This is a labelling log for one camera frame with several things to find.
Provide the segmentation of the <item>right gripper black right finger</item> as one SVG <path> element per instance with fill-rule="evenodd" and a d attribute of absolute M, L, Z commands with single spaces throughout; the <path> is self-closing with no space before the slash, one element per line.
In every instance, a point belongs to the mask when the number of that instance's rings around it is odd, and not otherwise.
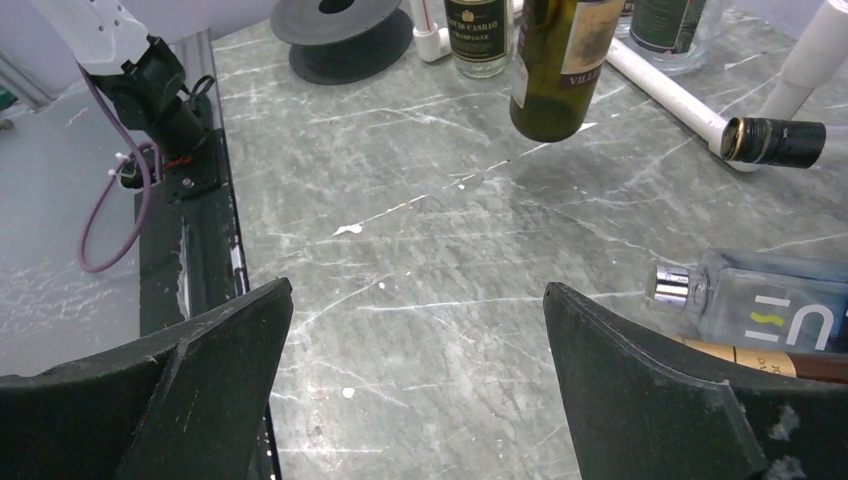
<path fill-rule="evenodd" d="M 847 384 L 737 365 L 551 282 L 548 339 L 586 479 L 843 479 Z"/>

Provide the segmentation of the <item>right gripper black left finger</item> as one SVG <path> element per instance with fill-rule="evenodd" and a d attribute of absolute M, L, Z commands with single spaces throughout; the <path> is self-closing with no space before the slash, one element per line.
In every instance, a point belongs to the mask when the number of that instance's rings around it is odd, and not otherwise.
<path fill-rule="evenodd" d="M 293 314 L 285 278 L 125 345 L 1 380 L 5 479 L 244 479 Z"/>

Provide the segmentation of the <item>dark bottle silver cap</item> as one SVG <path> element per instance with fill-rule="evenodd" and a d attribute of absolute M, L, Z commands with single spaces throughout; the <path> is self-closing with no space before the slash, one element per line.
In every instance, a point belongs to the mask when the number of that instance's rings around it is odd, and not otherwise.
<path fill-rule="evenodd" d="M 524 137 L 555 143 L 582 126 L 624 3 L 526 1 L 510 119 Z"/>

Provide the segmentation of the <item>clear bottle red green label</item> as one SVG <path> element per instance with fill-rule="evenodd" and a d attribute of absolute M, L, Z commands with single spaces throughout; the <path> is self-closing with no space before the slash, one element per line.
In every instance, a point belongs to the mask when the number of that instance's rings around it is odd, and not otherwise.
<path fill-rule="evenodd" d="M 624 44 L 668 76 L 705 63 L 719 36 L 723 0 L 643 0 L 634 3 Z"/>

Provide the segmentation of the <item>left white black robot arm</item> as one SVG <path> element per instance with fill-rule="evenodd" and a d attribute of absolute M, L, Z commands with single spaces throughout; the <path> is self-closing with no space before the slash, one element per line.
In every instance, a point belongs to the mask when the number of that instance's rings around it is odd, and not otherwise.
<path fill-rule="evenodd" d="M 189 156 L 207 127 L 182 100 L 186 72 L 168 44 L 120 2 L 34 1 L 77 64 L 108 98 L 121 125 L 141 131 L 164 156 Z"/>

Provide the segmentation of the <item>blue labelled clear bottle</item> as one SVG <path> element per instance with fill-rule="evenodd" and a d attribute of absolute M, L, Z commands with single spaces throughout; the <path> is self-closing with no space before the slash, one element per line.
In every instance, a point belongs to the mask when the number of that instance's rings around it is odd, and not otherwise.
<path fill-rule="evenodd" d="M 692 268 L 657 264 L 647 303 L 682 315 L 701 339 L 797 353 L 847 350 L 844 262 L 711 248 Z"/>

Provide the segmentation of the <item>dark bottle gold cap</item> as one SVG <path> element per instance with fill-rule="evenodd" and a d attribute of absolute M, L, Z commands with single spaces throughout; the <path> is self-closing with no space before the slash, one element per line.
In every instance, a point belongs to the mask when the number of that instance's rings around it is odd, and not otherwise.
<path fill-rule="evenodd" d="M 791 353 L 707 343 L 684 337 L 674 340 L 694 350 L 755 370 L 792 378 L 847 384 L 847 355 Z"/>

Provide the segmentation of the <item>small dark capped bottle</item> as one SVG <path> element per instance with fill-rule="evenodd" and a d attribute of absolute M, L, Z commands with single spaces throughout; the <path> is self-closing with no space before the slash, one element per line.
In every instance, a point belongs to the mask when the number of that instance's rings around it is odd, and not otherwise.
<path fill-rule="evenodd" d="M 732 164 L 808 169 L 847 159 L 847 125 L 733 117 L 721 136 L 720 157 Z"/>

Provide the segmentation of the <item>standing clear empty bottle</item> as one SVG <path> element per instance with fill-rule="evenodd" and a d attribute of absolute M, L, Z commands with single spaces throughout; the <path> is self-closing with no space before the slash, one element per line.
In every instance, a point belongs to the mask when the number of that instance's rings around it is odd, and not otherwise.
<path fill-rule="evenodd" d="M 446 0 L 450 51 L 460 74 L 485 79 L 503 72 L 513 54 L 511 0 Z"/>

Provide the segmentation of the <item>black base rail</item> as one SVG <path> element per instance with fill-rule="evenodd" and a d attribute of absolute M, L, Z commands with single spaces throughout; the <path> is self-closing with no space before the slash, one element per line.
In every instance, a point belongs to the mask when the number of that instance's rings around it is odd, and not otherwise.
<path fill-rule="evenodd" d="M 259 288 L 248 279 L 226 136 L 216 98 L 197 112 L 209 126 L 206 143 L 154 190 L 140 240 L 140 332 L 143 337 L 191 320 Z M 249 473 L 277 479 L 281 467 L 267 402 Z"/>

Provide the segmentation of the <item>aluminium frame rail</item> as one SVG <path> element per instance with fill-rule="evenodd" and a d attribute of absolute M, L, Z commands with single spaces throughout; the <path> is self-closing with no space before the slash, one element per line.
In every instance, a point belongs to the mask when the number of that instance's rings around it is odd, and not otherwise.
<path fill-rule="evenodd" d="M 169 47 L 184 67 L 187 85 L 203 75 L 216 73 L 209 29 L 187 36 Z M 68 91 L 75 93 L 81 83 L 79 74 L 76 74 L 71 80 L 61 81 L 58 87 L 51 87 L 46 79 L 37 76 L 21 61 L 14 61 L 7 52 L 1 50 L 1 85 L 33 111 L 43 110 Z"/>

